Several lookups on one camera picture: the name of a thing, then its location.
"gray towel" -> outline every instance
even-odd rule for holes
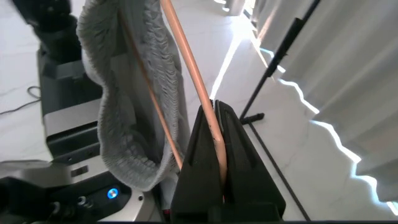
[[[101,156],[109,171],[133,189],[146,192],[172,177],[161,184],[169,201],[178,168],[125,41],[118,9],[127,20],[182,158],[190,136],[178,50],[164,25],[159,0],[87,0],[77,34],[86,72],[103,88],[98,118]]]

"curtain fold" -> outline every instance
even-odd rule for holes
[[[267,0],[257,15],[261,47],[275,52],[312,1]],[[377,179],[382,202],[398,200],[398,1],[321,1],[275,78],[295,82]]]

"glowing blue button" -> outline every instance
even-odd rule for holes
[[[117,189],[111,189],[108,191],[108,198],[112,199],[112,198],[116,198],[119,194],[119,191]]]

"copper-colored rod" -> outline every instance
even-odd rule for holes
[[[180,21],[178,20],[173,5],[170,2],[170,0],[160,0],[160,3],[163,7],[166,18],[170,24],[170,28],[174,34],[175,40],[177,41],[177,45],[181,51],[182,57],[185,63],[187,64],[193,84],[195,85],[201,105],[205,112],[206,120],[208,122],[211,135],[213,136],[213,140],[216,147],[218,164],[220,166],[221,183],[224,185],[226,180],[226,170],[227,170],[226,152],[225,152],[224,139],[221,134],[220,127],[218,126],[216,115],[210,103],[209,96],[207,94],[205,84],[201,78],[198,65],[195,59],[193,58],[191,48],[189,47],[187,38],[185,37],[185,34],[182,30]]]
[[[166,134],[166,138],[167,138],[167,140],[170,143],[174,158],[177,161],[178,168],[180,168],[180,170],[181,170],[181,168],[182,168],[182,160],[181,160],[180,154],[178,153],[177,148],[175,147],[175,144],[174,144],[174,141],[173,141],[172,136],[170,134],[169,128],[167,127],[166,120],[164,119],[162,110],[160,109],[160,106],[159,106],[159,104],[156,101],[156,97],[155,97],[154,91],[153,91],[153,89],[151,87],[150,80],[148,78],[148,73],[147,73],[147,71],[145,69],[144,62],[142,62],[141,57],[140,57],[140,55],[138,53],[137,47],[136,47],[136,45],[134,43],[134,39],[132,38],[131,30],[129,30],[129,27],[126,24],[126,20],[124,19],[123,15],[121,14],[120,11],[118,12],[118,18],[119,18],[119,21],[121,22],[121,24],[123,26],[123,29],[124,29],[124,31],[125,31],[125,33],[127,35],[127,39],[128,39],[129,45],[131,47],[131,50],[132,50],[135,58],[138,61],[139,68],[141,69],[141,72],[142,72],[142,74],[144,76],[145,82],[147,83],[147,86],[148,86],[148,89],[149,89],[150,98],[151,98],[152,102],[154,103],[157,115],[159,116],[160,122],[162,123],[163,130],[164,130],[164,132]]]

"white floor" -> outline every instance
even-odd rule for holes
[[[72,2],[77,16],[83,1]],[[173,4],[208,93],[240,115],[266,69],[264,62],[270,60],[267,55],[263,59],[254,46],[248,20],[226,17],[222,5],[213,0],[173,0]],[[7,1],[0,2],[0,30],[0,111],[5,111],[33,100],[25,90],[38,85],[38,41]],[[192,127],[200,102],[185,66],[183,75]],[[248,115],[256,113],[265,113],[254,126],[311,219],[397,218],[374,198],[367,182],[351,175],[351,160],[324,127],[310,122],[313,113],[302,104],[294,87],[269,79]],[[245,129],[287,202],[284,220],[303,220],[258,140],[249,127]],[[39,103],[0,116],[0,161],[9,159],[51,160]]]

